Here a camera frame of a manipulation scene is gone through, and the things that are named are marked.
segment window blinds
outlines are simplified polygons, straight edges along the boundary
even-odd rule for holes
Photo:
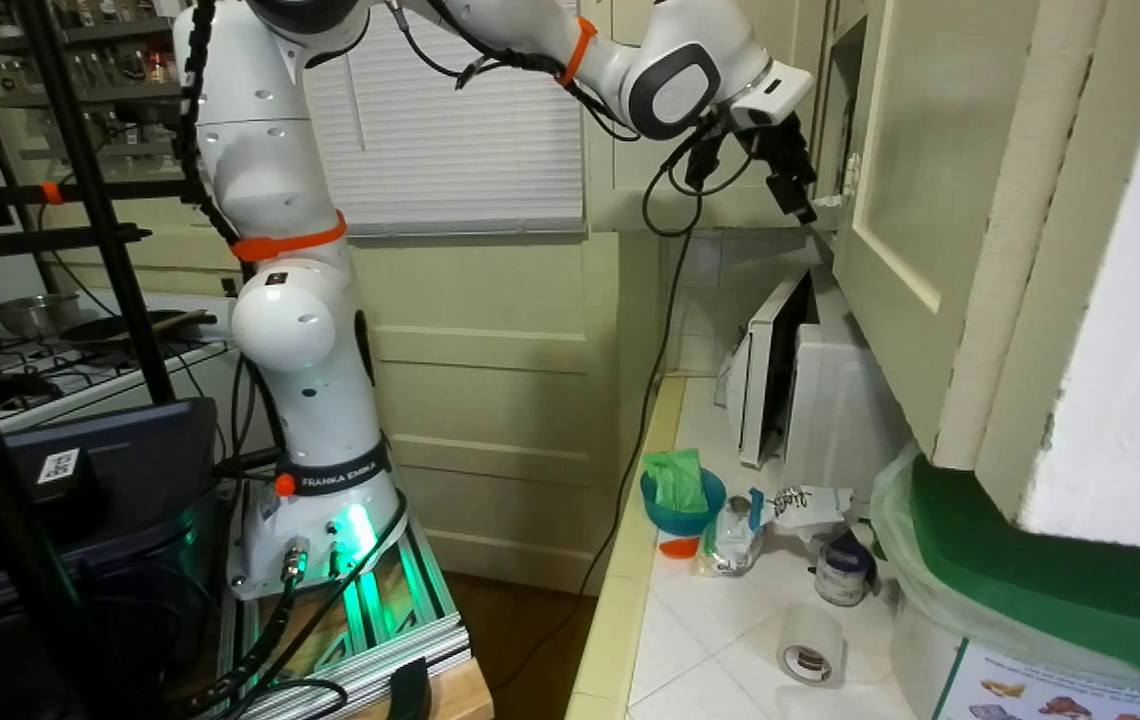
[[[445,68],[474,59],[459,37],[406,14]],[[495,68],[456,90],[423,68],[390,14],[355,52],[306,71],[323,174],[355,241],[535,237],[584,222],[580,111],[543,71]]]

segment label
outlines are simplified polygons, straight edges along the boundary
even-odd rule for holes
[[[44,454],[36,483],[60,483],[60,478],[75,474],[75,469],[80,469],[80,446],[51,452],[51,454]]]
[[[965,644],[936,715],[940,720],[1019,720],[1019,715],[1140,720],[1140,682],[1013,661],[983,644]]]

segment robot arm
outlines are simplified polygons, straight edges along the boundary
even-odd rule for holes
[[[732,0],[662,0],[638,48],[601,40],[558,0],[387,0],[456,28],[482,57],[554,71],[638,137],[668,140],[706,116],[723,133],[782,128],[807,71],[782,68]],[[255,269],[231,310],[285,427],[285,472],[253,489],[231,556],[243,600],[326,582],[403,533],[376,394],[353,332],[353,269],[310,140],[300,71],[359,43],[373,0],[204,0],[177,21],[196,68],[196,173]]]

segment wooden floor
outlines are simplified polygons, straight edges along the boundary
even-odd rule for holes
[[[558,720],[597,600],[447,576],[498,720]]]

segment cabinet door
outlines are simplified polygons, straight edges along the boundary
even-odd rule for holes
[[[874,0],[834,274],[913,437],[970,469],[1098,0]]]

